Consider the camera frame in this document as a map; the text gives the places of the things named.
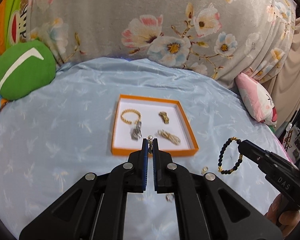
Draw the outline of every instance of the beige curtain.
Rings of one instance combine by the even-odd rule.
[[[262,85],[271,94],[277,109],[278,128],[300,108],[300,18],[296,19],[291,49],[282,70]]]

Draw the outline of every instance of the metal screw head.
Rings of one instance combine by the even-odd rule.
[[[213,173],[210,172],[210,173],[207,173],[207,174],[206,174],[205,178],[206,178],[207,180],[213,181],[213,180],[215,180],[216,176],[215,176]]]
[[[175,170],[175,169],[177,168],[177,165],[176,165],[175,163],[169,163],[169,164],[167,165],[167,168],[168,168],[169,170]]]
[[[93,173],[88,173],[84,177],[86,180],[93,180],[96,176]]]
[[[125,163],[125,164],[123,165],[123,167],[124,167],[126,170],[129,170],[129,169],[132,169],[133,164],[132,164],[132,163]]]

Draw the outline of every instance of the gold chain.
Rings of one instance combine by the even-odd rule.
[[[134,114],[137,114],[137,115],[138,115],[138,119],[135,120],[135,122],[134,122],[135,124],[137,124],[138,122],[141,121],[141,114],[140,114],[139,111],[137,111],[137,110],[135,110],[135,109],[126,109],[126,110],[123,110],[122,113],[121,113],[121,120],[124,121],[125,123],[127,123],[127,124],[132,124],[132,121],[129,121],[129,120],[127,120],[127,119],[125,119],[125,118],[123,117],[123,115],[126,114],[126,113],[134,113]]]
[[[169,133],[169,132],[167,132],[165,130],[158,130],[158,134],[161,137],[163,137],[163,138],[171,141],[175,145],[180,145],[180,143],[181,143],[181,140],[180,140],[180,138],[178,136],[173,135],[172,133]]]

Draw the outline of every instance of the colorful poster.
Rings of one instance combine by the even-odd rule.
[[[0,4],[0,55],[14,44],[26,42],[28,0],[3,0]],[[0,110],[7,104],[0,96]]]

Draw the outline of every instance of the orange jewelry box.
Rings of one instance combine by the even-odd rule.
[[[131,109],[131,112],[124,113],[124,110]],[[169,123],[166,124],[159,114],[166,112]],[[141,114],[141,134],[139,140],[131,138],[131,131],[135,128],[135,121]],[[159,130],[164,130],[179,138],[180,144],[173,144],[171,140],[159,135]],[[149,98],[140,96],[120,95],[114,120],[112,133],[111,152],[113,155],[129,155],[141,149],[142,138],[152,136],[158,139],[159,149],[169,152],[171,156],[191,156],[198,150],[198,144],[187,120],[186,114],[179,101]]]

